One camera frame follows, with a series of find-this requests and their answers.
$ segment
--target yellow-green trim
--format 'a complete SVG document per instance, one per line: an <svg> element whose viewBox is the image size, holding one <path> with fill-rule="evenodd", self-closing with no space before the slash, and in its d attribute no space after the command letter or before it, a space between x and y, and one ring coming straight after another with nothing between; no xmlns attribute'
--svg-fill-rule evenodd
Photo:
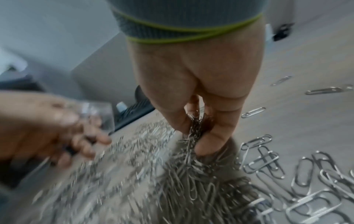
<svg viewBox="0 0 354 224"><path fill-rule="evenodd" d="M146 22L143 20L139 20L136 18L133 18L129 15L126 15L122 12L120 12L114 5L111 5L111 9L113 11L115 11L116 13L119 13L121 16L125 17L128 20L131 20L135 23L139 23L142 25L146 25L152 28L156 28L156 29L161 29L161 30L168 30L168 31L177 31L177 32L212 32L212 31L219 31L219 30L229 30L229 29L233 29L236 27L242 27L244 25L247 25L255 20L257 20L258 18L260 18L262 16L262 13L260 13L259 15L246 20L246 21L242 21L236 24L230 24L230 25L224 25L224 26L218 26L218 27L208 27L208 28L184 28L184 27L169 27L169 26L164 26L164 25L160 25L160 24L155 24L155 23L151 23L151 22Z"/></svg>
<svg viewBox="0 0 354 224"><path fill-rule="evenodd" d="M127 39L133 42L141 43L141 44L172 44L172 43L180 43L180 42L186 42L186 41L196 41L196 40L202 40L202 39L207 39L211 37L215 37L218 35L222 35L234 30L237 30L239 28L245 27L253 22L255 22L259 17L255 18L252 21L249 21L247 24L243 24L242 26L235 26L230 29L223 29L223 30L218 30L214 32L207 32L204 34L196 34L190 37L179 37L179 38L169 38L169 39L140 39L136 37L130 37L127 36Z"/></svg>

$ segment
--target pile of paper clips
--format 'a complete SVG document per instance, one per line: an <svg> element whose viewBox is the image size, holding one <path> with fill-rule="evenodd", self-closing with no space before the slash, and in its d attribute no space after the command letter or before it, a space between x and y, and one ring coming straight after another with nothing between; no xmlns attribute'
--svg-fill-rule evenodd
<svg viewBox="0 0 354 224"><path fill-rule="evenodd" d="M41 191L33 199L36 212L18 223L276 224L277 214L292 224L312 224L329 214L352 223L337 208L342 199L354 201L354 173L344 175L327 153L300 159L288 186L279 154L266 146L271 135L243 143L238 152L226 147L198 157L194 146L203 134L201 120L193 119L189 136L175 151L167 148L173 134L163 121L140 126L134 138L121 138L95 161L83 163L67 183ZM120 176L127 166L128 174ZM324 185L314 191L316 175ZM263 186L251 182L253 176ZM141 187L148 191L139 197Z"/></svg>

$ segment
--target black keyboard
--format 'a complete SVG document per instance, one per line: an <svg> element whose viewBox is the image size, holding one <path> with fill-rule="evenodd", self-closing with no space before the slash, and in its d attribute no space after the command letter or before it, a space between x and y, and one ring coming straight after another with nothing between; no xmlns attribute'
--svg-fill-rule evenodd
<svg viewBox="0 0 354 224"><path fill-rule="evenodd" d="M115 131L147 115L153 110L155 110L155 108L151 105L149 100L143 100L134 104L123 111L120 115L115 116Z"/></svg>

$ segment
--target desk surface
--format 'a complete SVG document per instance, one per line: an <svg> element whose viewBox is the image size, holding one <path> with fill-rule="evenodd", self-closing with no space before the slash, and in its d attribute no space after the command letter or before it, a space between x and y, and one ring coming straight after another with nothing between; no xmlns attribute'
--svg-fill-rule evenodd
<svg viewBox="0 0 354 224"><path fill-rule="evenodd" d="M279 163L286 172L285 185L290 185L295 165L302 156L310 157L316 150L329 153L345 174L354 167L354 91L308 96L315 90L343 84L354 84L354 16L305 35L302 39L282 44L282 49L268 53L259 77L243 107L243 112L259 107L266 110L249 118L240 119L233 138L237 145L264 134L273 136L268 147L279 153ZM292 76L277 86L277 80ZM146 115L112 135L113 142L121 136L128 139L140 124L162 120L158 111ZM98 151L102 146L95 146ZM66 171L50 170L46 184L68 178L80 166L77 157L73 167ZM252 180L262 185L255 175ZM344 202L340 210L352 220L353 204ZM281 215L278 223L283 222Z"/></svg>

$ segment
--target hand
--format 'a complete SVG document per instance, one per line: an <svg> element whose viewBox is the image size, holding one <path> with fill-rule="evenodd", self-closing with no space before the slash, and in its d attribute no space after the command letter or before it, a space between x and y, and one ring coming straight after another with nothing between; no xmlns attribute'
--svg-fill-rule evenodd
<svg viewBox="0 0 354 224"><path fill-rule="evenodd" d="M0 160L50 157L58 166L67 167L71 155L64 146L92 159L95 152L87 139L111 143L99 128L100 119L80 119L66 109L74 101L43 93L2 91L0 105Z"/></svg>
<svg viewBox="0 0 354 224"><path fill-rule="evenodd" d="M170 125L185 134L199 116L199 97L214 126L195 147L197 155L219 150L234 132L242 105L263 58L263 19L211 39L177 44L129 43L138 83Z"/></svg>

